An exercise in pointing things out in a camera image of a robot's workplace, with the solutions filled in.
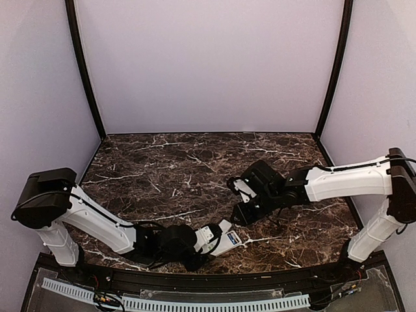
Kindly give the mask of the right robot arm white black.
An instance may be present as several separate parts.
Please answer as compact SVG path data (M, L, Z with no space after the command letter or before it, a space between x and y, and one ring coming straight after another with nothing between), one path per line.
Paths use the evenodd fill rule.
M340 261L332 266L332 277L345 282L356 273L357 264L406 224L415 222L415 170L413 159L401 149L386 156L346 166L308 166L283 177L265 161L250 165L227 185L242 201L236 204L231 222L249 226L276 209L306 205L330 198L384 195L378 212L344 246Z

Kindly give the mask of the blue battery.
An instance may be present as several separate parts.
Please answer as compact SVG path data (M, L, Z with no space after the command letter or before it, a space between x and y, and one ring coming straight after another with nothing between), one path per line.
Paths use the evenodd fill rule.
M236 240L230 240L230 243L232 243L232 245L233 245L233 246L236 246L236 245L240 244L241 242L240 242L240 239L239 239L239 241L236 241Z

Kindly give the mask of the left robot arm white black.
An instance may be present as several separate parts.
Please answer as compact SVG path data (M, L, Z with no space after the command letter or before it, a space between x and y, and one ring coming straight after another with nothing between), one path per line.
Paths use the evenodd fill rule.
M165 227L154 221L122 220L92 200L75 182L76 175L70 168L31 174L11 219L35 230L77 283L87 283L92 270L83 263L83 249L73 241L66 224L148 268L178 262L194 272L210 259L203 252L205 242L199 231L184 224Z

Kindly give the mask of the white remote control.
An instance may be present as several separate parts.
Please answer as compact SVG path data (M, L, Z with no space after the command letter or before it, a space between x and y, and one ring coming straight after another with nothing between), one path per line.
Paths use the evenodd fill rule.
M232 250L232 249L234 249L234 248L236 248L236 247L238 247L242 244L242 241L241 241L239 236L238 237L241 241L240 244L238 244L236 246L233 246L232 243L230 243L230 240L228 239L228 236L227 236L227 234L230 231L234 231L234 230L230 229L227 233L222 234L222 236L220 238L220 242L216 244L216 246L214 247L214 249L211 252L212 256L218 257L219 255L222 255L222 254L224 254L224 253L226 253L226 252L228 252L228 251L230 251L230 250Z

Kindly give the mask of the white battery cover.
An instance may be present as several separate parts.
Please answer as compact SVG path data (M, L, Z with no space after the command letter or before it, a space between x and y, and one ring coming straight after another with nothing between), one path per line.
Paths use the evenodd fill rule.
M221 220L221 222L219 223L220 229L223 233L227 233L231 229L232 225L233 224L227 221L226 219Z

